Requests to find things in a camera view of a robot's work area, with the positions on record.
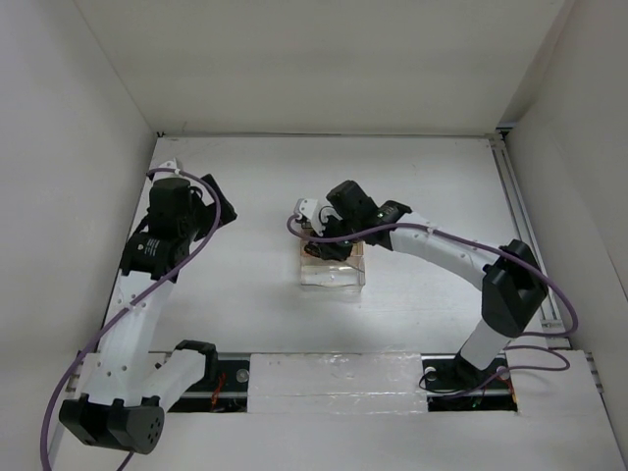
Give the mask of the black handled scissors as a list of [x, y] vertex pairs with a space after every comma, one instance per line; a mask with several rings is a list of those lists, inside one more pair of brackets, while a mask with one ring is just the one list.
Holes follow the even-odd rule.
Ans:
[[319, 242], [307, 242], [303, 251], [314, 258], [334, 262], [345, 267], [351, 268], [358, 273], [364, 273], [365, 270], [359, 266], [349, 262], [349, 258], [352, 255], [362, 255], [363, 248], [360, 243], [319, 243]]

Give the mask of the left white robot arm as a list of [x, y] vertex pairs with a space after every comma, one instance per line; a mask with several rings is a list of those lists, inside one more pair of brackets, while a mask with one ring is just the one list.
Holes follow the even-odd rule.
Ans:
[[191, 386], [218, 380], [212, 343], [184, 340], [161, 367], [148, 369], [149, 347], [180, 272], [236, 210], [214, 177], [161, 169], [149, 174], [148, 208], [126, 242], [115, 314], [97, 340], [97, 364], [59, 420], [80, 442], [136, 454], [158, 444], [169, 409]]

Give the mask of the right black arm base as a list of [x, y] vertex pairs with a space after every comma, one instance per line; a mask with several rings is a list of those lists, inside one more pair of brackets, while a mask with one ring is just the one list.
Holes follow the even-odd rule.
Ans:
[[484, 371], [465, 371], [453, 354], [422, 355], [418, 388], [426, 393], [429, 412], [516, 412], [514, 387], [506, 374], [484, 384], [507, 366], [504, 354]]

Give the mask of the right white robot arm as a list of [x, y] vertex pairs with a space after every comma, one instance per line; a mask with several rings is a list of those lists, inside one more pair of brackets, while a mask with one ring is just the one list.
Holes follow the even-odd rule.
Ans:
[[548, 295], [539, 279], [531, 248], [514, 239], [498, 253], [439, 236], [428, 220], [400, 202], [378, 205], [355, 181], [333, 188], [327, 201], [300, 202], [297, 209], [320, 241], [306, 252], [323, 260], [344, 261], [362, 241], [418, 257], [469, 283], [481, 294], [481, 318], [452, 360], [432, 375], [440, 388], [466, 390], [493, 371], [496, 357], [519, 338]]

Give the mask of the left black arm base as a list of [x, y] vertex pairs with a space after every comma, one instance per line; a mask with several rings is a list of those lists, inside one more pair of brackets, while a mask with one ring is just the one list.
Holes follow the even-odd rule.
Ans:
[[217, 373], [189, 387], [170, 413], [244, 413], [247, 411], [250, 356], [219, 353]]

